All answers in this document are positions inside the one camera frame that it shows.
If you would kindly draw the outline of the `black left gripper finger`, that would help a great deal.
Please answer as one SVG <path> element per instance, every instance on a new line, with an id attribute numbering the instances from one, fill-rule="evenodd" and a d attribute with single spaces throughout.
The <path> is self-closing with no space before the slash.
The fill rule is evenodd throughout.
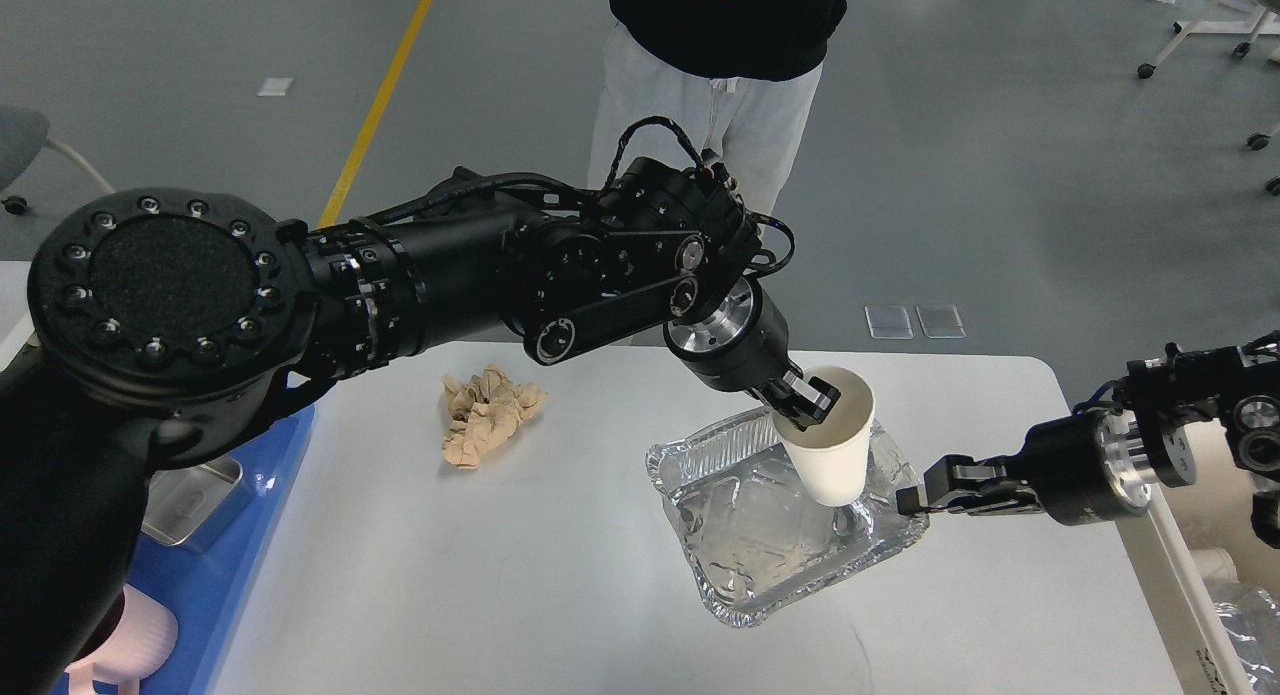
<path id="1" fill-rule="evenodd" d="M 787 384 L 795 390 L 803 390 L 805 395 L 815 403 L 815 422 L 826 422 L 841 398 L 841 390 L 817 376 L 805 376 L 804 372 L 788 371 L 781 379 L 781 384 Z"/>
<path id="2" fill-rule="evenodd" d="M 777 413 L 783 422 L 804 433 L 809 427 L 814 426 L 817 404 L 809 395 L 805 395 L 803 390 L 795 390 L 792 387 L 785 384 L 769 384 L 764 381 L 759 388 L 751 390 L 751 395 L 763 403 L 768 404 L 773 413 Z"/>

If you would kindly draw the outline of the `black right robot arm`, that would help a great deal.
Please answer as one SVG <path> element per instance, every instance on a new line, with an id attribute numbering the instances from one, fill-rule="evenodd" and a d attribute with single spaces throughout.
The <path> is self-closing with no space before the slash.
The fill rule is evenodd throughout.
<path id="1" fill-rule="evenodd" d="M 1251 527 L 1277 545 L 1277 334 L 1240 347 L 1181 349 L 1128 363 L 1071 413 L 1038 422 L 1015 454 L 946 454 L 896 494 L 902 516 L 1044 513 L 1066 525 L 1143 516 L 1157 485 L 1190 486 L 1185 429 L 1219 422 L 1234 466 L 1254 480 Z"/>

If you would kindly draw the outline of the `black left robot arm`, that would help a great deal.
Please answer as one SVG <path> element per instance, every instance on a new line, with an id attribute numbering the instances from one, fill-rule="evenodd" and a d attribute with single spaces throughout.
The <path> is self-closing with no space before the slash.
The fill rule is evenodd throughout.
<path id="1" fill-rule="evenodd" d="M 3 371 L 3 686 L 45 694 L 123 598 L 159 471 L 227 454 L 338 381 L 504 323 L 550 366 L 663 326 L 714 390 L 808 430 L 841 390 L 788 357 L 760 285 L 788 262 L 722 163 L 650 157 L 598 189 L 457 168 L 310 229 L 233 195 L 119 189 L 35 253 L 35 343 Z"/>

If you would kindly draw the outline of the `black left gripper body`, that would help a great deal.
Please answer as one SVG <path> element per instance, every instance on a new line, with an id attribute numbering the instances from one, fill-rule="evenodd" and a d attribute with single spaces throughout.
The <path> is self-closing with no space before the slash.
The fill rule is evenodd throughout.
<path id="1" fill-rule="evenodd" d="M 666 323 L 669 352 L 713 390 L 791 395 L 801 370 L 788 356 L 788 323 L 755 279 L 741 276 L 710 315 Z"/>

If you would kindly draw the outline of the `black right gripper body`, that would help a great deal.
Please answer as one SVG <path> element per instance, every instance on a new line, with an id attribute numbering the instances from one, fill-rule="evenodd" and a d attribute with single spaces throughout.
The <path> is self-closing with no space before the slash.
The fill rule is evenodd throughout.
<path id="1" fill-rule="evenodd" d="M 1114 411 L 1038 422 L 1018 453 L 1018 480 L 1066 526 L 1144 516 L 1153 477 L 1137 422 Z"/>

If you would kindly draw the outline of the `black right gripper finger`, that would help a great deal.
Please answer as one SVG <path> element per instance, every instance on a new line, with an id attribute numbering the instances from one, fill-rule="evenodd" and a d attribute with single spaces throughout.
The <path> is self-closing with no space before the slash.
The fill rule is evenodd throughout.
<path id="1" fill-rule="evenodd" d="M 966 516 L 1028 516 L 1044 512 L 1036 495 L 1029 493 L 959 494 L 940 509 Z"/>
<path id="2" fill-rule="evenodd" d="M 969 454 L 945 454 L 929 467 L 922 484 L 901 486 L 895 494 L 901 516 L 947 513 L 940 509 L 959 494 L 1029 493 L 1020 477 L 1009 474 L 1010 454 L 977 461 Z"/>

